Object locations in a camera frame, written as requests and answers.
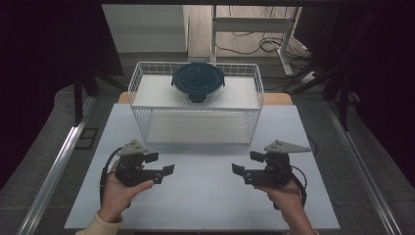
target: white wire rack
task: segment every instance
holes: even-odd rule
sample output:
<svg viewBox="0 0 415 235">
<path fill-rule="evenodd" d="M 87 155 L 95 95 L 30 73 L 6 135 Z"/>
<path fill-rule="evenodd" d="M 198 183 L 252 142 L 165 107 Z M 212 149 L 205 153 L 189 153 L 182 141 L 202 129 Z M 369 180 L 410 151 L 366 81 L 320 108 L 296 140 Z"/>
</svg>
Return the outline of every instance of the white wire rack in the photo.
<svg viewBox="0 0 415 235">
<path fill-rule="evenodd" d="M 225 86 L 210 104 L 191 105 L 171 86 L 173 73 L 188 63 L 140 62 L 128 100 L 147 143 L 249 145 L 263 104 L 257 65 L 212 64 Z"/>
</svg>

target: sleeve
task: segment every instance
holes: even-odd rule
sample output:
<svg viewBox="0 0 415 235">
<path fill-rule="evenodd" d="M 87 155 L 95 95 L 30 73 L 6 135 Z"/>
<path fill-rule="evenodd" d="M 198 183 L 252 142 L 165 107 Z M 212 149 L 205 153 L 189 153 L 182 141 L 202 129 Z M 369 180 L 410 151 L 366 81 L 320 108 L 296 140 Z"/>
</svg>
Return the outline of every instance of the sleeve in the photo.
<svg viewBox="0 0 415 235">
<path fill-rule="evenodd" d="M 122 221 L 119 223 L 107 223 L 95 214 L 94 220 L 92 220 L 89 226 L 78 231 L 75 235 L 116 235 L 121 225 Z"/>
</svg>

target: gray floor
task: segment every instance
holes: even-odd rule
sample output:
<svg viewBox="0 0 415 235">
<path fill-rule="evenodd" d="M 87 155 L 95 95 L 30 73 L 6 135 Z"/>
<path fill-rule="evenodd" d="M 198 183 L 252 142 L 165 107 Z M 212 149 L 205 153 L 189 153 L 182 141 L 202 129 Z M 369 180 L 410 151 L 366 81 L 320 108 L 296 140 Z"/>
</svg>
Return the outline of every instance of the gray floor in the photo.
<svg viewBox="0 0 415 235">
<path fill-rule="evenodd" d="M 121 55 L 125 77 L 130 77 L 139 55 Z M 186 61 L 185 58 L 140 58 L 153 61 Z M 205 61 L 199 58 L 193 61 Z M 238 63 L 243 59 L 221 58 L 221 61 Z M 275 60 L 244 59 L 247 63 L 258 63 L 265 88 L 278 87 L 289 79 L 283 77 L 282 68 Z M 117 77 L 127 84 L 129 78 Z M 35 234 L 73 234 L 63 229 L 71 205 L 94 155 L 94 150 L 105 128 L 112 105 L 120 94 L 109 84 L 97 79 L 101 93 L 97 97 L 92 115 L 86 124 L 89 132 L 97 130 L 97 139 L 80 140 L 72 153 L 59 185 L 37 226 Z M 299 95 L 292 96 L 298 107 L 306 134 L 314 140 L 310 142 L 316 153 L 316 161 L 332 201 L 333 208 L 341 225 L 341 230 L 322 231 L 321 234 L 387 234 L 375 207 L 373 206 L 355 167 L 333 124 L 327 102 L 320 92 L 324 84 L 315 86 Z M 0 234 L 16 234 L 31 206 L 49 168 L 64 143 L 73 124 L 72 88 L 67 87 L 56 95 L 56 106 L 38 138 L 33 143 L 22 164 L 0 192 Z M 403 177 L 391 157 L 385 152 L 376 138 L 367 130 L 355 113 L 354 107 L 348 110 L 349 134 L 361 152 L 373 178 L 388 200 L 402 234 L 415 234 L 415 191 Z M 132 234 L 121 231 L 119 234 Z"/>
</svg>

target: white tabletop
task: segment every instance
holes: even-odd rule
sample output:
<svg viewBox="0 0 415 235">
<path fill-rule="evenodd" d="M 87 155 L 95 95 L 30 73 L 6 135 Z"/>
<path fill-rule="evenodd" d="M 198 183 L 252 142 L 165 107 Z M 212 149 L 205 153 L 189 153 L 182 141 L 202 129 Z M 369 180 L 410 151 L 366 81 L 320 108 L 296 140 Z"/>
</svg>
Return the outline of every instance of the white tabletop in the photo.
<svg viewBox="0 0 415 235">
<path fill-rule="evenodd" d="M 114 105 L 65 228 L 84 228 L 99 208 L 99 180 L 110 154 L 132 139 L 144 143 L 129 105 Z M 159 160 L 146 169 L 175 165 L 162 184 L 139 194 L 123 214 L 122 228 L 141 231 L 281 231 L 289 227 L 265 193 L 246 185 L 231 164 L 263 169 L 250 151 L 279 139 L 309 147 L 296 106 L 264 106 L 251 146 L 148 145 Z M 339 229 L 312 153 L 290 154 L 306 175 L 305 205 L 315 229 Z M 302 176 L 294 170 L 298 178 Z"/>
</svg>

